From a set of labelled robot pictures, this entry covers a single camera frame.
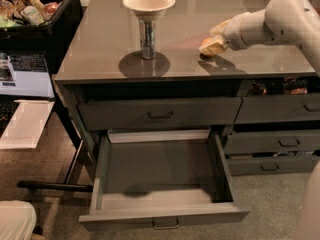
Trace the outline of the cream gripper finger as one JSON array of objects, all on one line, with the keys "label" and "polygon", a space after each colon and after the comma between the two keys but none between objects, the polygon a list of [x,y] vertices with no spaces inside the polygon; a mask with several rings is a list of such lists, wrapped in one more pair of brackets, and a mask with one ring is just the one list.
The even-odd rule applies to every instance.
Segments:
[{"label": "cream gripper finger", "polygon": [[222,54],[227,50],[228,46],[221,39],[213,39],[207,45],[199,47],[199,51],[206,57],[213,57]]},{"label": "cream gripper finger", "polygon": [[209,30],[209,33],[212,37],[221,35],[223,33],[224,28],[231,22],[230,19],[223,21],[222,23],[214,26]]}]

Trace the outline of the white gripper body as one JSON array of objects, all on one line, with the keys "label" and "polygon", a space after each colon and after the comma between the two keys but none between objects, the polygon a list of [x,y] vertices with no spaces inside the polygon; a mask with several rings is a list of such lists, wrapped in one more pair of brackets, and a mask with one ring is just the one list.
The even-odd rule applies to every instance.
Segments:
[{"label": "white gripper body", "polygon": [[250,29],[249,16],[249,12],[239,14],[223,28],[223,39],[232,50],[242,50],[249,47],[245,37],[246,32]]}]

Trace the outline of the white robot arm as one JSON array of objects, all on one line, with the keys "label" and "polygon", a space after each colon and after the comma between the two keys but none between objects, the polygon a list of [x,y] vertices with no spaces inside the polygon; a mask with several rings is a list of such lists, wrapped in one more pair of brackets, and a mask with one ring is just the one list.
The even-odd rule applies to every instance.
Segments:
[{"label": "white robot arm", "polygon": [[[308,0],[270,0],[265,9],[239,14],[210,30],[199,50],[207,57],[257,44],[288,42],[320,75],[320,16]],[[310,174],[294,240],[320,240],[320,162]]]}]

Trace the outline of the white robot base corner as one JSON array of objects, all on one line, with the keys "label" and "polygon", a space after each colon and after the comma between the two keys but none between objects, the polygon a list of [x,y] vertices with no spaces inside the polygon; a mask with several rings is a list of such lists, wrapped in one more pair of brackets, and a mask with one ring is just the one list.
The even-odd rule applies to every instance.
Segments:
[{"label": "white robot base corner", "polygon": [[25,201],[0,202],[0,240],[31,240],[36,224],[35,208]]}]

